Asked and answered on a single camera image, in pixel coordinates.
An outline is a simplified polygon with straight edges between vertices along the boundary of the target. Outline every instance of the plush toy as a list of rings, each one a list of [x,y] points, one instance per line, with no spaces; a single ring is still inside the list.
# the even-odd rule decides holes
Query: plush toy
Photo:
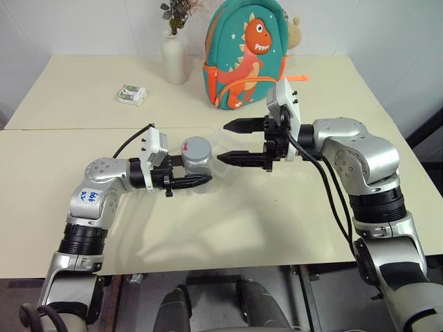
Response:
[[[288,21],[288,49],[297,47],[302,41],[302,31],[300,29],[300,19],[298,17],[293,18],[293,23]]]

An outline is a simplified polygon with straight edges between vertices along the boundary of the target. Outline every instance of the black cable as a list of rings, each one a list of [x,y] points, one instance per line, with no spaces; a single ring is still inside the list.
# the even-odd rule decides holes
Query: black cable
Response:
[[[326,167],[329,170],[329,173],[331,174],[331,178],[332,178],[332,181],[334,182],[336,191],[338,193],[338,197],[340,197],[341,205],[343,206],[343,210],[345,211],[345,216],[346,216],[346,221],[347,221],[347,242],[349,243],[349,247],[351,249],[352,255],[355,256],[354,247],[352,246],[353,240],[352,240],[351,216],[350,216],[349,210],[348,210],[347,205],[346,205],[345,197],[343,196],[343,193],[341,191],[340,185],[338,184],[335,172],[332,169],[332,166],[329,163],[328,159],[326,159],[326,157],[324,157],[324,156],[322,156],[321,159],[326,164]]]
[[[149,123],[145,128],[140,129],[139,131],[137,131],[134,135],[132,135],[131,137],[129,137],[126,142],[124,142],[122,144],[121,147],[118,148],[118,150],[116,151],[116,153],[114,153],[114,155],[112,156],[112,158],[117,158],[118,155],[120,154],[121,151],[123,151],[124,148],[126,148],[126,146],[128,146],[128,144],[130,142],[132,142],[133,140],[135,140],[137,137],[139,137],[142,133],[144,133],[145,131],[149,130],[149,128],[153,127],[154,125],[152,123]]]
[[[42,322],[37,310],[29,304],[25,303],[19,309],[20,322],[24,327],[30,327],[32,332],[43,332]]]
[[[49,319],[52,321],[55,328],[57,329],[57,332],[69,332],[68,328],[63,322],[63,319],[60,317],[58,312],[54,310],[54,308],[50,306],[39,306],[37,308],[37,311],[49,317]]]
[[[343,227],[343,225],[340,221],[340,218],[338,217],[337,210],[335,208],[334,199],[332,198],[332,193],[331,193],[331,187],[329,186],[329,182],[327,180],[325,170],[321,167],[320,163],[313,156],[311,156],[311,154],[309,154],[305,149],[303,149],[303,147],[300,144],[298,144],[298,142],[296,140],[293,139],[289,129],[287,130],[287,135],[288,135],[289,142],[300,152],[300,154],[303,157],[305,157],[307,160],[309,160],[311,163],[313,163],[314,166],[316,167],[316,169],[320,172],[321,178],[323,180],[323,184],[325,185],[327,198],[329,200],[329,205],[331,206],[332,214],[334,215],[335,221],[337,222],[337,226],[340,228],[341,234],[343,234],[346,241],[349,243],[348,235],[347,235],[345,228]]]

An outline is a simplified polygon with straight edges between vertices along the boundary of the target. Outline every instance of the beige table surface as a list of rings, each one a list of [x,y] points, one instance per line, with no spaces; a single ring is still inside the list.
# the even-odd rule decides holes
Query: beige table surface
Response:
[[[191,60],[190,79],[175,86],[163,79],[158,57],[53,57],[6,129],[141,128],[150,122],[167,128],[221,128],[233,118],[267,112],[265,100],[236,111],[215,108],[206,96],[203,60]],[[386,117],[349,57],[290,57],[286,74],[310,77],[292,83],[306,121],[319,114],[365,123]],[[143,105],[117,101],[125,83],[148,90]]]
[[[406,207],[427,255],[441,254],[442,198],[385,114],[374,134],[399,148]],[[164,129],[170,153],[184,139],[207,137],[214,153],[259,151],[263,136],[214,129]],[[110,156],[130,129],[0,131],[0,277],[43,277],[65,226],[84,168]],[[136,156],[138,142],[121,155]],[[103,274],[350,261],[318,172],[308,162],[276,163],[274,172],[215,163],[208,193],[126,194],[105,246]]]

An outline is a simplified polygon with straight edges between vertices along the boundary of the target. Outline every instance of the table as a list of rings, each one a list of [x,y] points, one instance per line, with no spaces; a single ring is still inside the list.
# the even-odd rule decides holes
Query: table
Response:
[[[48,70],[54,63],[64,62],[68,67],[69,62],[72,66],[76,61],[86,64],[87,59],[96,64],[100,63],[99,59],[114,64],[120,60],[123,64],[136,62],[133,57],[56,57]],[[358,118],[371,133],[389,139],[398,148],[406,207],[415,217],[425,253],[441,254],[442,198],[349,59],[293,58],[289,68],[295,68],[296,64],[300,73],[311,76],[310,82],[292,83],[299,90],[304,122],[334,116]],[[323,66],[323,72],[328,74],[320,75],[322,71],[314,70],[314,64]],[[203,110],[190,113],[203,117],[197,124],[182,117],[181,113],[174,117],[171,116],[174,112],[168,115],[152,108],[145,112],[151,111],[155,116],[148,117],[143,109],[123,105],[122,112],[128,112],[130,117],[122,116],[121,122],[116,122],[113,116],[103,117],[104,124],[100,126],[100,118],[105,114],[103,109],[113,104],[111,100],[98,100],[94,107],[96,113],[89,109],[90,122],[84,119],[81,107],[78,113],[59,109],[66,119],[53,118],[55,109],[51,107],[43,108],[41,117],[37,116],[38,108],[35,108],[32,116],[33,100],[38,107],[43,107],[38,102],[43,103],[43,99],[38,95],[44,91],[42,86],[51,84],[47,74],[44,71],[36,82],[8,130],[0,131],[2,278],[43,277],[46,274],[51,255],[62,238],[71,193],[81,183],[84,168],[96,158],[112,155],[135,132],[131,126],[142,127],[154,118],[161,131],[168,135],[171,154],[178,154],[181,143],[194,135],[208,138],[214,154],[232,149],[260,151],[262,148],[262,133],[237,135],[219,128],[233,118],[264,115],[263,101],[241,111],[219,111],[207,105]],[[108,77],[96,79],[99,86],[107,85]],[[69,81],[70,77],[66,76],[65,80]],[[129,78],[127,81],[138,83]],[[182,88],[164,84],[164,89],[164,94],[168,94],[168,91],[181,91]],[[176,102],[181,100],[183,105],[188,100],[184,95],[177,99]],[[70,102],[64,104],[72,107]],[[190,101],[193,102],[203,105],[206,100]],[[119,104],[110,107],[109,113],[118,114],[118,107]],[[121,157],[137,156],[138,148],[138,142],[132,143]],[[148,195],[145,190],[124,195],[106,240],[101,273],[353,260],[333,220],[320,176],[309,163],[300,159],[276,163],[273,173],[221,163],[215,163],[215,170],[216,179],[206,188],[205,194],[199,194],[201,188],[197,188],[176,191],[170,199],[163,192]]]

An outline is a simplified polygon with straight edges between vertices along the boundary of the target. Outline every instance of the white wall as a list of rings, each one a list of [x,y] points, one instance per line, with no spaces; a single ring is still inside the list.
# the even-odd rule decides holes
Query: white wall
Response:
[[[190,54],[200,54],[222,2],[206,0],[208,9],[188,22]],[[349,55],[404,136],[442,105],[442,2],[280,0],[302,20],[296,54]],[[51,55],[159,54],[160,3],[0,0],[0,110],[12,115]]]

